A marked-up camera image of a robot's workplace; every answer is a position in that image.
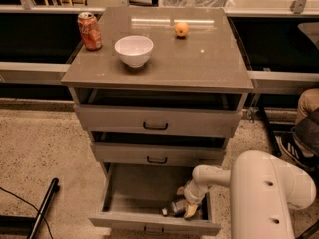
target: open drawer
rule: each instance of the open drawer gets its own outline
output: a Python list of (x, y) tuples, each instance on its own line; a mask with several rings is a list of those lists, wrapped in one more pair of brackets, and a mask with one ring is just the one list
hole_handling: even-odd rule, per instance
[(150, 165), (221, 165), (225, 138), (129, 133), (94, 133), (91, 150), (98, 162)]
[(242, 111), (75, 105), (83, 130), (233, 137)]
[(152, 235), (215, 236), (220, 225), (212, 222), (207, 199), (191, 220), (162, 215), (162, 209), (177, 200), (177, 190), (191, 179), (190, 167), (111, 164), (101, 212), (91, 216), (90, 220), (98, 227), (142, 230)]

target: black shoe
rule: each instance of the black shoe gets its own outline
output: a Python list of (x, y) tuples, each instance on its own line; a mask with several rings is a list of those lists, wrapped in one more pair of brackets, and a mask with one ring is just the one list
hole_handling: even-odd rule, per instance
[(306, 158), (295, 143), (291, 133), (285, 133), (279, 138), (280, 148), (305, 171), (314, 171), (318, 165), (317, 157)]

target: soda can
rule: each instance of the soda can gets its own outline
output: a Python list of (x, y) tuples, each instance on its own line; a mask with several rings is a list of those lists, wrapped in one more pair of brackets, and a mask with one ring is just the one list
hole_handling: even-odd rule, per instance
[(78, 26), (82, 41), (87, 50), (95, 51), (102, 47), (98, 20), (93, 13), (80, 13), (78, 15)]

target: white bowl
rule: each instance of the white bowl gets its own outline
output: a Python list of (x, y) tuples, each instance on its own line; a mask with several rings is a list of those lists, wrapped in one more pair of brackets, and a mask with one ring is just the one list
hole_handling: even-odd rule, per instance
[(138, 68), (150, 58), (153, 42), (145, 36), (127, 36), (118, 40), (114, 47), (125, 64)]

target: speckled floor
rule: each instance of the speckled floor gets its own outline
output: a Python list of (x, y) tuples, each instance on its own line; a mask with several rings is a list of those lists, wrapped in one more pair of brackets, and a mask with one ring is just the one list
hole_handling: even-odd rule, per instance
[[(96, 228), (88, 219), (98, 211), (104, 174), (94, 160), (89, 138), (80, 127), (72, 110), (72, 102), (51, 104), (0, 100), (0, 142), (1, 187), (39, 207), (51, 180), (59, 178), (60, 191), (47, 215), (55, 239), (109, 238), (109, 229)], [(261, 121), (251, 123), (243, 120), (240, 123), (235, 138), (229, 143), (222, 166), (230, 168), (239, 154), (250, 149), (271, 151)], [(36, 215), (32, 207), (7, 193), (0, 191), (0, 199), (1, 215)], [(231, 238), (229, 189), (215, 187), (212, 203), (216, 222), (222, 227), (216, 238)], [(291, 213), (296, 236), (317, 221), (318, 206), (316, 200), (308, 209)], [(0, 235), (0, 238), (23, 237)], [(50, 238), (45, 224), (38, 238)], [(114, 229), (110, 238), (158, 237)], [(161, 238), (199, 237), (165, 234)]]

